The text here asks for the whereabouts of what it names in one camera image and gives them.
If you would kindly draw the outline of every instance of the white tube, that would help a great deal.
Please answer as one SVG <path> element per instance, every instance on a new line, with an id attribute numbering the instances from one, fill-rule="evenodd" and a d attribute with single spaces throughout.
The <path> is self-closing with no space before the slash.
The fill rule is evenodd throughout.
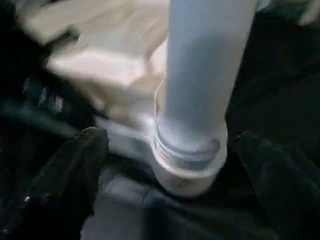
<path id="1" fill-rule="evenodd" d="M 256 7 L 257 0 L 171 0 L 166 100 L 156 159 L 201 173 L 226 147 L 218 133 L 225 129 Z M 191 195 L 205 190 L 200 188 Z"/>

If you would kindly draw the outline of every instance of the white plastic pipe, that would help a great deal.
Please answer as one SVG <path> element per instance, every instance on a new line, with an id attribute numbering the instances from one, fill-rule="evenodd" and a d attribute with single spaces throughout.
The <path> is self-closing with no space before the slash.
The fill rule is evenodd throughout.
<path id="1" fill-rule="evenodd" d="M 218 133 L 256 9 L 257 0 L 171 0 L 166 99 L 155 140 L 167 170 L 201 172 L 226 147 Z"/>

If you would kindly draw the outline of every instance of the beige surface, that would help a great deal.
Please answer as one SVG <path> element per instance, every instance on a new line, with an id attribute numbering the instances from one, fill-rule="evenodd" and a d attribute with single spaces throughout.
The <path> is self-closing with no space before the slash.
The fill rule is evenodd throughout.
<path id="1" fill-rule="evenodd" d="M 97 108 L 126 95 L 153 99 L 165 76 L 167 0 L 69 0 L 21 20 L 43 44 L 69 26 L 80 33 L 77 42 L 52 54 L 47 67 L 72 79 Z"/>

